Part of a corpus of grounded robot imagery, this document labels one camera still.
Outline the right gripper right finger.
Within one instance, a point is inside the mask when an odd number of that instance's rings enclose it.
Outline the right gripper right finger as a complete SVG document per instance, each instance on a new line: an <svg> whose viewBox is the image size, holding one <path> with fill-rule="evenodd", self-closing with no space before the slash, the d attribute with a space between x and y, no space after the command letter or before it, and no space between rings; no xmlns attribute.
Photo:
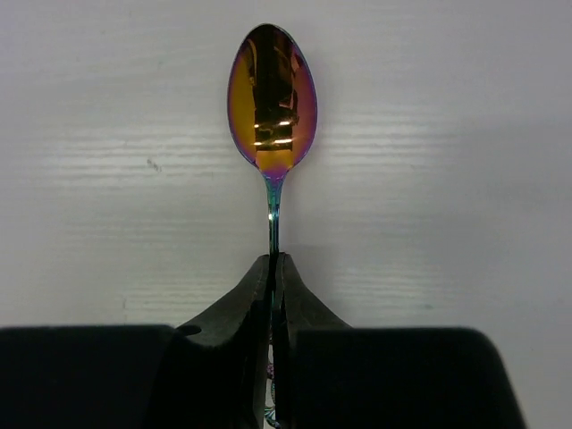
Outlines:
<svg viewBox="0 0 572 429"><path fill-rule="evenodd" d="M274 399L283 428L522 428L501 355L466 327L353 328L274 268Z"/></svg>

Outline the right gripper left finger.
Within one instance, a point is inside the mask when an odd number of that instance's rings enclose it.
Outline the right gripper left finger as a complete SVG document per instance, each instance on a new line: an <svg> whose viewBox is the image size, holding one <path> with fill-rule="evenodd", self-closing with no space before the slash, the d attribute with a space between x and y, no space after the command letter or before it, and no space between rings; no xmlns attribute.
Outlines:
<svg viewBox="0 0 572 429"><path fill-rule="evenodd" d="M2 427L262 427L270 266L178 327L4 328Z"/></svg>

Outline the gold metal spoon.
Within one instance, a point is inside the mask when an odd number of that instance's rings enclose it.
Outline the gold metal spoon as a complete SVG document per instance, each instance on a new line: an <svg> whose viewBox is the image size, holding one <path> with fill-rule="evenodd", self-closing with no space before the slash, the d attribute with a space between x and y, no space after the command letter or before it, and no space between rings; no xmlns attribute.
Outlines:
<svg viewBox="0 0 572 429"><path fill-rule="evenodd" d="M318 122L312 73L294 38L285 29L262 23L242 40L227 87L227 119L235 147L261 174L268 221L269 299L267 358L264 374L270 400L263 406L265 423L287 428L279 403L281 303L276 286L280 250L282 189L288 173L311 148Z"/></svg>

